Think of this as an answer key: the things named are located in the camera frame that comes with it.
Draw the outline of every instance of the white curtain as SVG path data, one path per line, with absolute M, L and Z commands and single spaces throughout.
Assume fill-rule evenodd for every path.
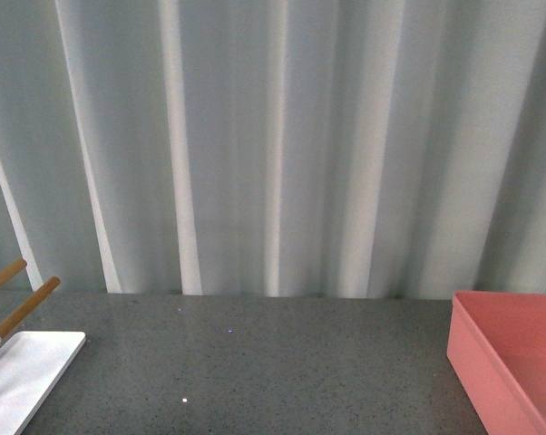
M 36 289 L 546 293 L 546 0 L 0 2 Z

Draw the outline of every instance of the pink plastic box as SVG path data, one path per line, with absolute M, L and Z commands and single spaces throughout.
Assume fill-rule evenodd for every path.
M 456 292 L 448 359 L 491 435 L 546 435 L 546 295 Z

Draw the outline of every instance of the curtain fold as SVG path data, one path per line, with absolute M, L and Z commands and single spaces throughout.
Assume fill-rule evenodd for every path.
M 0 2 L 36 289 L 546 293 L 546 0 Z

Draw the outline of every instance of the white tray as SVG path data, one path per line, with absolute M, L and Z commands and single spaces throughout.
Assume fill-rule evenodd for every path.
M 85 343 L 85 333 L 16 333 L 0 348 L 0 435 L 20 434 Z

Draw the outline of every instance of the speckled stone countertop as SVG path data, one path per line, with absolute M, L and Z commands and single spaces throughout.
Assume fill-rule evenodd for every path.
M 27 295 L 0 292 L 0 320 Z M 450 301 L 54 294 L 23 328 L 88 341 L 24 434 L 484 434 L 445 356 L 450 314 Z

